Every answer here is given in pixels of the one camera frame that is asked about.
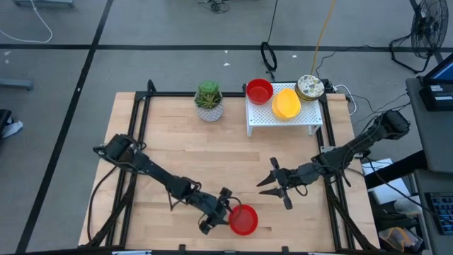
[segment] plant pot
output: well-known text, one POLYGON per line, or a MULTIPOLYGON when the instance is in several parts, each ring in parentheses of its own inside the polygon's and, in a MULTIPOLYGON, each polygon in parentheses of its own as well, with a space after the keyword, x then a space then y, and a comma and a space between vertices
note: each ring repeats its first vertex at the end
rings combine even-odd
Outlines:
POLYGON ((198 107, 197 103, 195 103, 195 107, 197 108, 197 114, 198 117, 200 117, 202 120, 206 122, 214 122, 220 119, 222 114, 224 113, 224 99, 220 100, 220 103, 218 106, 216 106, 213 109, 204 109, 201 107, 198 107))

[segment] white cable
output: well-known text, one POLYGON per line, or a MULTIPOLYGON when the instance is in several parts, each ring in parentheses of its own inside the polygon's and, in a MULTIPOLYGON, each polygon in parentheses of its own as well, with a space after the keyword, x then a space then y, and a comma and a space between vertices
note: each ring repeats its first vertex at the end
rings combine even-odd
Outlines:
POLYGON ((0 29, 0 33, 4 34, 6 37, 10 38, 10 39, 13 39, 13 40, 17 40, 19 42, 23 42, 23 43, 48 43, 52 37, 54 36, 54 34, 52 33, 52 30, 49 28, 49 26, 46 24, 46 22, 41 18, 41 15, 38 13, 38 10, 36 9, 35 7, 35 3, 33 2, 33 0, 30 0, 31 2, 31 5, 33 6, 33 10, 35 11, 36 13, 36 16, 38 16, 38 18, 42 21, 42 23, 44 24, 44 26, 49 30, 50 32, 50 37, 49 39, 45 40, 45 41, 37 41, 37 40, 23 40, 23 39, 19 39, 19 38, 15 38, 15 37, 12 37, 10 36, 9 34, 5 33, 2 29, 0 29))
POLYGON ((343 85, 343 84, 339 84, 339 85, 337 85, 337 86, 334 86, 333 88, 334 88, 335 90, 338 90, 337 88, 338 88, 339 86, 345 88, 345 89, 348 91, 349 97, 351 98, 352 103, 354 103, 354 111, 351 112, 351 113, 349 113, 349 116, 351 116, 352 114, 354 114, 354 113, 357 111, 357 105, 355 104, 354 96, 352 96, 351 91, 349 91, 349 89, 348 89, 345 85, 343 85))

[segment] white shelf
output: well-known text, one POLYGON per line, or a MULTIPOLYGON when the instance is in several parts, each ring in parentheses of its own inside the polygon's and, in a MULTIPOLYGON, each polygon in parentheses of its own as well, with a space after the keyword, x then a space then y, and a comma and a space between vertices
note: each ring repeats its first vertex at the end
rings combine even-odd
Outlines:
POLYGON ((301 100, 302 108, 295 118, 283 121, 275 117, 272 112, 272 100, 283 89, 294 89, 295 83, 272 83, 273 97, 263 105, 251 103, 246 96, 247 135, 251 136, 254 127, 284 127, 307 125, 309 134, 313 135, 323 125, 319 102, 301 100))

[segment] electric fan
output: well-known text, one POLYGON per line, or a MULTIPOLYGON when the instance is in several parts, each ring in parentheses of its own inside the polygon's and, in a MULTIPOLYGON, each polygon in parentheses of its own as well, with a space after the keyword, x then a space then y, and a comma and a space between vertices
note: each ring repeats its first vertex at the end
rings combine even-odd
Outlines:
POLYGON ((440 49, 448 26, 448 7, 445 0, 422 0, 415 9, 411 33, 390 42, 391 59, 415 74, 424 72, 430 58, 440 49), (395 58, 394 45, 411 38, 413 53, 426 60, 423 70, 415 70, 395 58))

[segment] potted plant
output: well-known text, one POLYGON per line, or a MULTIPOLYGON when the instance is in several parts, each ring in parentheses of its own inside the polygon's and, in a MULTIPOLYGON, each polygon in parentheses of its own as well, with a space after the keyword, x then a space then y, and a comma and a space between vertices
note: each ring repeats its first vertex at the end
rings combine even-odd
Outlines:
POLYGON ((215 81, 204 81, 195 94, 195 107, 198 116, 207 122, 219 120, 224 112, 220 85, 215 81))

